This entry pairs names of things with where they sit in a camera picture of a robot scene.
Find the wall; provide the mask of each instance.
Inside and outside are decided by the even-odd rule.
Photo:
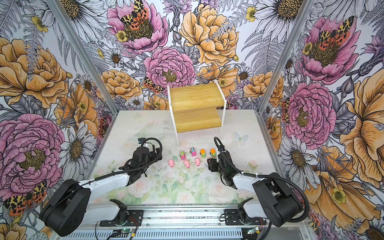
[[[87,176],[112,117],[47,5],[0,5],[0,236],[46,240],[37,216],[63,181]]]
[[[383,239],[384,1],[315,7],[281,73],[282,99],[263,115],[317,238]]]
[[[87,13],[73,12],[69,1],[61,2],[92,60],[104,71],[102,79],[116,104],[120,109],[140,110],[168,109],[168,84],[180,87],[214,79],[228,108],[256,109],[302,0],[294,0],[293,5],[142,0],[148,16],[137,25],[129,23],[135,11],[130,0],[74,1],[83,8],[95,5],[92,11],[98,17],[92,22]],[[279,12],[284,17],[277,18]],[[281,98],[282,82],[272,105],[276,107]]]

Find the pig figurine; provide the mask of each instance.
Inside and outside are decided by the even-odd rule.
[[[191,165],[189,164],[188,160],[185,160],[185,161],[184,161],[184,165],[185,165],[186,168],[189,168],[189,167],[191,166]]]
[[[170,159],[170,160],[168,161],[168,165],[169,165],[170,167],[174,167],[174,166],[175,166],[175,162],[174,162],[172,159]]]
[[[200,159],[198,157],[195,159],[195,164],[196,166],[200,166]]]

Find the table surface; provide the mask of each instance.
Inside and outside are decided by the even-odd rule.
[[[108,174],[123,166],[132,158],[140,137],[159,139],[163,145],[163,160],[147,169],[147,177],[143,174],[134,184],[110,191],[94,202],[118,199],[127,205],[206,205],[235,204],[255,197],[251,192],[225,186],[217,172],[208,170],[207,158],[210,149],[215,148],[214,136],[217,136],[216,129],[183,132],[179,134],[181,143],[177,147],[169,111],[120,111],[91,177]],[[275,171],[253,110],[226,111],[220,139],[237,168],[250,173]],[[201,160],[199,167],[195,165],[196,157],[189,152],[191,147]],[[199,154],[201,149],[207,154],[204,159]],[[180,151],[186,153],[190,168],[181,161]],[[169,159],[175,162],[173,168],[168,164]]]

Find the orange flower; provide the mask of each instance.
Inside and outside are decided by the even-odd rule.
[[[112,69],[102,72],[101,79],[113,99],[116,96],[120,96],[128,100],[143,93],[142,88],[139,86],[140,82],[129,76],[126,72]],[[103,98],[99,89],[96,91],[96,94],[99,98]]]
[[[68,93],[67,73],[48,49],[38,46],[36,67],[28,76],[29,47],[21,39],[10,43],[0,38],[0,96],[11,96],[8,104],[13,104],[26,94],[40,100],[43,108],[49,108]]]
[[[149,98],[148,100],[149,100],[149,102],[144,102],[144,110],[169,109],[169,102],[168,102],[168,99],[166,99],[166,98],[161,98],[157,95],[153,95],[153,97]]]
[[[80,84],[76,85],[76,90],[71,88],[70,95],[71,97],[59,98],[54,111],[56,123],[64,126],[72,125],[75,130],[81,122],[88,123],[88,130],[96,136],[98,120],[95,103],[87,96]]]
[[[281,144],[282,131],[280,124],[280,118],[277,118],[276,116],[274,118],[271,116],[266,120],[266,127],[268,129],[269,136],[272,138],[272,143],[276,151],[280,148]]]
[[[229,67],[219,68],[215,65],[209,65],[207,67],[200,68],[200,71],[196,73],[199,78],[213,81],[217,80],[218,84],[223,91],[225,97],[230,95],[229,91],[234,92],[236,90],[236,83],[240,83],[240,78],[237,75],[237,68],[229,69]]]
[[[362,181],[380,187],[384,181],[384,70],[355,84],[354,105],[348,110],[357,115],[355,127],[340,135],[346,154],[353,157],[353,169]]]
[[[369,228],[369,220],[380,218],[380,211],[375,210],[376,205],[362,195],[366,193],[361,184],[352,181],[356,174],[352,162],[348,162],[348,158],[335,146],[323,146],[321,149],[320,164],[314,169],[319,176],[320,185],[317,189],[312,187],[304,193],[315,212],[329,221],[337,216],[337,227],[345,228],[355,218],[361,218],[362,226],[358,233],[363,233]],[[344,166],[340,166],[335,160],[342,161]],[[370,190],[368,193],[371,196],[374,194]]]
[[[226,23],[227,17],[218,15],[217,11],[210,8],[209,5],[204,7],[203,4],[200,4],[197,17],[191,11],[184,15],[180,34],[188,40],[185,45],[196,45],[199,49],[200,63],[224,66],[229,59],[236,55],[239,33],[235,31],[235,28],[220,36],[212,36],[219,27]]]
[[[263,96],[271,77],[272,72],[267,72],[266,74],[260,73],[258,76],[250,78],[251,84],[244,86],[244,96],[252,98]],[[283,80],[283,77],[280,75],[279,81],[273,89],[273,93],[269,99],[269,102],[274,108],[279,105],[281,99],[283,98]]]
[[[9,229],[7,223],[0,223],[0,239],[3,240],[25,240],[26,227],[20,226],[18,223],[15,223],[12,226],[12,229]]]

